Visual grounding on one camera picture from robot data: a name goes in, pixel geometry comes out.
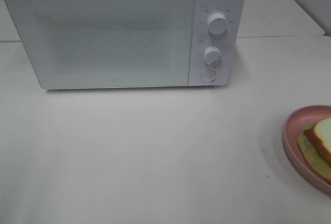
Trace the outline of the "round door release button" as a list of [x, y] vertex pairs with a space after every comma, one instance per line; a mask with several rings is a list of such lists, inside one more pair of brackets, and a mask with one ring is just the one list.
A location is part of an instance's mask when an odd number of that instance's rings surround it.
[[202, 72], [200, 79], [205, 83], [212, 83], [216, 79], [216, 73], [212, 70]]

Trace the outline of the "white timer knob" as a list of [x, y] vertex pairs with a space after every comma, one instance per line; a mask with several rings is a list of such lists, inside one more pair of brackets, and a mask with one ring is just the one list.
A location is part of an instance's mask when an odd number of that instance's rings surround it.
[[203, 52], [203, 59], [205, 64], [213, 65], [222, 59], [221, 51], [218, 47], [208, 47]]

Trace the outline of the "white microwave door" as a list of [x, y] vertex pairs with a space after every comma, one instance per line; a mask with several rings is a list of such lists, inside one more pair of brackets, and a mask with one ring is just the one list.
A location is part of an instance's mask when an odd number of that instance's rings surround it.
[[194, 0], [5, 0], [45, 89], [183, 86]]

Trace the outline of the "pink round plate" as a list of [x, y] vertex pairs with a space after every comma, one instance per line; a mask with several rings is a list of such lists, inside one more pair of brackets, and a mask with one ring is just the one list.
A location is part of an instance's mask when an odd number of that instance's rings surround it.
[[330, 106], [327, 105], [312, 105], [295, 110], [284, 123], [282, 143], [294, 169], [312, 186], [330, 195], [330, 182], [306, 163], [298, 145], [298, 138], [304, 127], [327, 117], [330, 117]]

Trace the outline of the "toy sandwich with lettuce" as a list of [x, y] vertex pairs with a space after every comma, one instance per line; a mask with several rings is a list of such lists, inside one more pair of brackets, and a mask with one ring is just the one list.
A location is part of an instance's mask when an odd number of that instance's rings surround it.
[[330, 184], [330, 117], [306, 126], [298, 146], [311, 170]]

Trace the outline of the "white upper power knob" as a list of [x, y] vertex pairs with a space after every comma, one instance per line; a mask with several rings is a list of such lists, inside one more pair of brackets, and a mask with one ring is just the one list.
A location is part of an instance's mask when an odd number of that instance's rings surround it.
[[207, 19], [207, 27], [212, 35], [221, 35], [228, 28], [227, 17], [223, 12], [214, 12]]

